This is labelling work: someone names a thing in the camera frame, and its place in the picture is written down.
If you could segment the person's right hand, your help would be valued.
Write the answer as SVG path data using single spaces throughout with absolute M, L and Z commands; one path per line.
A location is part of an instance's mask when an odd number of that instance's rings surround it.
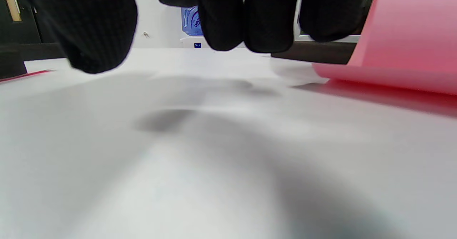
M 28 0 L 42 14 L 70 65 L 89 74 L 118 67 L 137 26 L 135 0 Z M 294 41 L 297 0 L 159 0 L 199 9 L 204 37 L 216 51 L 242 42 L 256 53 L 287 51 Z M 345 38 L 363 23 L 368 0 L 301 0 L 300 28 L 315 42 Z

